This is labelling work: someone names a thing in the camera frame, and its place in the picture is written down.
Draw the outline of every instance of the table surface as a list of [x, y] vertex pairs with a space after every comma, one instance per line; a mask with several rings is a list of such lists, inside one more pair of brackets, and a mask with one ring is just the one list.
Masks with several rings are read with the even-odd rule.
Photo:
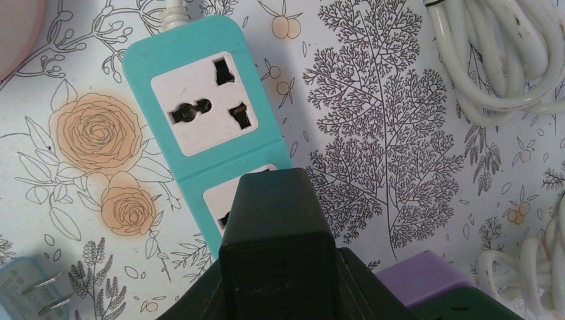
[[[93, 286], [63, 284], [82, 319], [155, 319], [213, 262], [121, 67], [130, 44], [159, 32], [164, 4], [49, 1], [30, 56], [0, 83], [0, 265], [32, 256], [100, 272]], [[338, 245], [375, 271], [429, 249], [473, 273], [482, 250], [515, 256], [557, 214], [563, 115], [469, 124], [421, 0], [187, 6], [243, 28]], [[469, 72], [488, 88], [475, 51]]]

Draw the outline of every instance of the metal prong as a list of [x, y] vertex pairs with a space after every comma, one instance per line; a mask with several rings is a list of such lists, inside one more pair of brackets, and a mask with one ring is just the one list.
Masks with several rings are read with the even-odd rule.
[[27, 288], [25, 288], [25, 289], [21, 292], [21, 294], [22, 294], [22, 295], [25, 295], [25, 294], [27, 294], [27, 293], [32, 292], [33, 290], [36, 290], [36, 289], [39, 289], [39, 288], [44, 287], [44, 286], [46, 286], [46, 285], [49, 285], [49, 284], [55, 282], [55, 280], [57, 280], [57, 278], [60, 277], [62, 274], [63, 274], [63, 272], [60, 271], [58, 274], [56, 274], [56, 275], [54, 275], [54, 276], [41, 279], [41, 280], [39, 280], [39, 281], [36, 282], [36, 283], [32, 283], [32, 284], [30, 284]]
[[46, 315], [48, 314], [51, 310], [55, 310], [57, 308], [60, 308], [64, 305], [66, 305], [67, 303], [69, 303], [71, 301], [72, 296], [74, 295], [74, 293], [71, 293], [69, 295], [66, 295], [62, 298], [60, 298], [59, 300], [52, 302], [46, 306], [44, 306], [39, 313], [37, 314], [39, 317], [41, 317], [42, 315]]

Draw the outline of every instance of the orange flower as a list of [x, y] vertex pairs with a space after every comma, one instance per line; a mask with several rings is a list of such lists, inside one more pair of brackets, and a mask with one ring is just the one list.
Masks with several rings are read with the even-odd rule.
[[524, 222], [524, 218], [528, 213], [530, 213], [530, 204], [527, 202], [522, 202], [518, 207], [518, 210], [511, 210], [511, 212], [508, 214], [508, 220], [519, 225]]
[[[102, 173], [89, 176], [91, 181], [108, 181]], [[110, 179], [101, 195], [102, 219], [118, 235], [144, 235], [155, 219], [155, 205], [147, 191], [127, 172]]]
[[141, 157], [137, 115], [112, 97], [89, 93], [55, 111], [49, 126], [57, 154], [86, 173], [114, 175]]

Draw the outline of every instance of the purple and green power strip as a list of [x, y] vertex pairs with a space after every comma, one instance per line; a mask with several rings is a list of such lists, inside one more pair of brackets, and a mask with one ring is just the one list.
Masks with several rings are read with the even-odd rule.
[[424, 320], [521, 319], [431, 251], [397, 263], [376, 276]]

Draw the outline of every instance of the coiled white cable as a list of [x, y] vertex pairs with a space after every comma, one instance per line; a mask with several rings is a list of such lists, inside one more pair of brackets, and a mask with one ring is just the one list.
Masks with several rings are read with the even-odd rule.
[[[541, 102], [557, 86], [565, 62], [565, 27], [550, 0], [424, 0], [424, 5], [459, 105], [471, 122], [498, 125], [517, 110], [565, 111], [565, 101]], [[469, 43], [481, 54], [496, 95], [483, 92], [469, 77]], [[524, 92], [526, 80], [539, 82]], [[497, 113], [484, 115], [483, 108]]]
[[[479, 287], [501, 303], [509, 304], [522, 296], [526, 308], [536, 315], [565, 317], [565, 217], [561, 215], [565, 215], [564, 198], [559, 216], [547, 227], [544, 242], [527, 238], [517, 260], [496, 250], [483, 252], [477, 261]], [[495, 275], [495, 261], [505, 264], [511, 273]]]
[[163, 31], [171, 30], [191, 21], [184, 0], [167, 0], [167, 7], [161, 12]]

